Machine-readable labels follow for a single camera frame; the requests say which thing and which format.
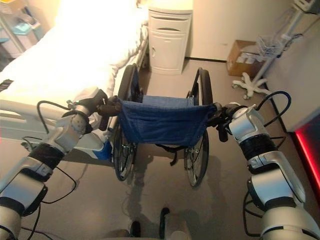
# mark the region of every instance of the black cable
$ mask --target black cable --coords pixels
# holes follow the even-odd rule
[[[242,206],[242,218],[243,218],[244,231],[245,231],[245,234],[247,234],[250,237],[260,237],[259,233],[250,233],[250,232],[248,232],[247,217],[246,217],[246,211],[245,211],[246,201],[247,201],[248,196],[249,196],[249,192],[247,192],[245,194],[244,199],[243,199],[243,206]]]
[[[39,118],[40,118],[40,120],[41,120],[41,122],[42,122],[42,124],[43,124],[43,126],[44,126],[45,132],[48,134],[48,133],[49,133],[49,129],[48,129],[48,127],[47,127],[47,125],[46,125],[46,122],[45,122],[45,120],[44,120],[44,117],[42,116],[41,111],[40,111],[40,105],[41,105],[41,104],[50,104],[50,105],[59,107],[59,108],[64,109],[64,110],[70,110],[70,109],[67,108],[67,107],[65,107],[65,106],[62,106],[62,105],[60,105],[60,104],[54,103],[54,102],[52,102],[52,101],[42,100],[42,101],[39,101],[39,102],[36,104],[36,110],[37,110],[37,112],[38,112]]]
[[[286,91],[275,91],[271,94],[269,94],[268,96],[266,96],[258,105],[258,107],[256,108],[257,111],[260,110],[260,108],[262,107],[262,105],[271,97],[273,97],[274,95],[285,95],[288,99],[288,102],[285,106],[285,108],[282,110],[282,112],[280,112],[278,115],[275,116],[274,119],[272,119],[271,121],[267,122],[264,126],[269,126],[270,124],[272,124],[274,121],[276,121],[278,118],[280,118],[290,107],[291,105],[291,96],[289,93],[287,93]]]
[[[278,145],[276,146],[276,148],[278,149],[278,148],[280,148],[280,146],[285,142],[285,140],[286,140],[286,136],[273,136],[273,137],[270,137],[271,139],[282,139],[279,143],[278,143]]]
[[[287,50],[290,48],[291,44],[294,42],[295,39],[298,39],[298,38],[303,37],[303,36],[304,36],[304,35],[303,35],[302,33],[297,33],[297,34],[293,35],[293,36],[290,38],[290,40],[286,42],[286,44],[284,45],[282,51],[283,51],[283,52],[284,52],[284,51],[287,51]]]
[[[32,146],[32,144],[31,144],[31,142],[29,142],[26,138],[42,140],[41,138],[38,138],[38,137],[24,136],[22,139],[29,144],[29,146],[30,146],[31,149],[33,149],[33,146]],[[62,170],[61,168],[59,168],[58,166],[56,166],[56,168],[59,169],[59,170],[60,170],[63,174],[65,174],[68,178],[70,178],[70,179],[73,181],[74,186],[73,186],[73,188],[72,188],[72,190],[71,190],[70,192],[68,192],[66,195],[58,198],[57,200],[54,200],[54,201],[42,201],[42,203],[44,203],[44,204],[54,204],[54,203],[56,203],[56,202],[64,199],[64,198],[67,197],[69,194],[71,194],[71,193],[76,189],[76,187],[77,187],[77,182],[76,182],[68,173],[66,173],[65,171],[63,171],[63,170]]]
[[[39,137],[34,137],[34,136],[24,136],[24,137],[22,138],[22,140],[26,141],[26,142],[29,144],[29,147],[30,147],[30,149],[31,149],[31,150],[33,150],[33,149],[34,149],[34,147],[32,146],[32,143],[31,143],[29,140],[27,140],[27,138],[28,138],[28,139],[37,139],[37,140],[42,140],[42,139],[41,139],[41,138],[39,138]]]
[[[244,208],[244,211],[245,211],[246,213],[251,214],[251,215],[253,215],[253,216],[257,217],[257,218],[260,218],[260,219],[262,219],[262,217],[263,217],[262,215],[257,214],[257,213],[255,213],[255,212],[253,212],[253,211],[250,211],[250,210],[247,209],[247,208]]]
[[[40,212],[41,212],[41,204],[39,203],[38,215],[36,216],[36,220],[34,222],[33,228],[31,230],[31,233],[30,233],[30,235],[29,235],[27,240],[30,240],[32,238],[32,236],[34,235],[35,231],[36,231],[36,227],[37,227],[37,224],[38,224],[38,221],[39,221],[39,218],[40,218]]]
[[[24,226],[22,226],[21,229],[24,229],[24,230],[27,230],[27,231],[32,232],[32,229],[31,229],[31,228],[27,228],[27,227],[24,227]],[[48,239],[50,239],[50,240],[54,240],[53,238],[51,238],[51,237],[50,237],[48,234],[46,234],[45,232],[38,231],[38,230],[35,230],[34,232],[35,232],[36,234],[42,234],[42,235],[44,235],[45,237],[47,237]]]
[[[246,201],[246,202],[245,202],[245,206],[247,206],[247,205],[249,205],[249,204],[251,204],[251,203],[253,203],[253,202],[254,202],[253,200]],[[256,216],[256,217],[258,217],[258,218],[262,218],[262,217],[263,217],[262,215],[260,215],[260,214],[258,214],[258,213],[255,213],[255,212],[253,212],[253,211],[248,210],[247,208],[245,208],[245,210],[247,210],[246,212],[247,212],[248,214],[251,214],[251,215]]]
[[[62,173],[64,173],[68,178],[70,178],[70,179],[73,181],[74,185],[73,185],[73,188],[71,189],[71,191],[69,191],[66,195],[64,195],[64,196],[62,196],[62,197],[60,197],[60,198],[58,198],[57,200],[54,200],[54,201],[42,201],[42,203],[44,203],[44,204],[54,204],[54,203],[56,203],[56,202],[64,199],[64,198],[67,197],[69,194],[71,194],[71,193],[76,189],[76,187],[77,187],[77,182],[76,182],[68,173],[66,173],[65,171],[63,171],[63,170],[62,170],[61,168],[59,168],[59,167],[56,167],[56,168],[59,169]]]

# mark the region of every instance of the wire basket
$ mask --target wire basket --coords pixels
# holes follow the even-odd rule
[[[281,53],[282,43],[272,36],[258,36],[257,45],[260,55],[264,57],[273,57]]]

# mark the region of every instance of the iv pole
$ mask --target iv pole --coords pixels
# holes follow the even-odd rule
[[[302,11],[300,8],[296,7],[295,5],[293,5],[293,6],[296,9],[296,11],[295,11],[294,16],[291,18],[291,21],[290,21],[285,33],[283,33],[281,35],[281,40],[280,40],[281,47],[278,51],[278,54],[283,52],[286,43],[292,37],[293,30],[295,29],[296,25],[300,21],[301,17],[304,15],[304,11]],[[265,82],[267,82],[266,78],[262,78],[262,79],[260,79],[260,78],[263,76],[263,74],[266,72],[266,70],[269,68],[269,66],[273,63],[273,61],[275,60],[275,58],[277,57],[278,54],[273,54],[272,56],[267,58],[267,60],[263,64],[262,68],[259,70],[259,72],[256,74],[256,76],[254,77],[254,79],[252,81],[250,80],[249,75],[246,72],[243,72],[242,77],[241,77],[242,81],[240,81],[240,80],[232,81],[232,87],[236,88],[236,87],[240,86],[241,88],[246,89],[247,92],[243,96],[244,99],[250,99],[253,96],[254,92],[264,93],[267,95],[271,94],[272,93],[271,91],[259,87],[262,84],[264,84]]]

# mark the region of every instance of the cardboard box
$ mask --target cardboard box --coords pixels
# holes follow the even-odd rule
[[[255,41],[235,40],[226,61],[226,69],[230,76],[242,76],[247,73],[254,78],[265,63],[255,47]]]

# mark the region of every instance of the iv pole base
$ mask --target iv pole base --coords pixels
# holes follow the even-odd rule
[[[271,91],[265,88],[259,87],[265,82],[267,82],[267,79],[265,78],[260,79],[258,81],[251,81],[249,75],[246,72],[243,72],[241,80],[242,81],[239,81],[239,80],[232,81],[232,87],[235,89],[238,86],[240,86],[241,88],[246,89],[246,94],[243,95],[244,99],[250,99],[254,95],[254,92],[259,94],[266,94],[266,95],[269,95],[272,93]]]

